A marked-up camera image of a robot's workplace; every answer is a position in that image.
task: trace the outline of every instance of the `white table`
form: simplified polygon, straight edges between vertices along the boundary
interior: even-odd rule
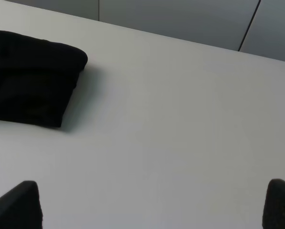
[[[62,130],[0,121],[0,196],[44,229],[261,229],[285,179],[285,62],[0,0],[0,30],[89,56]]]

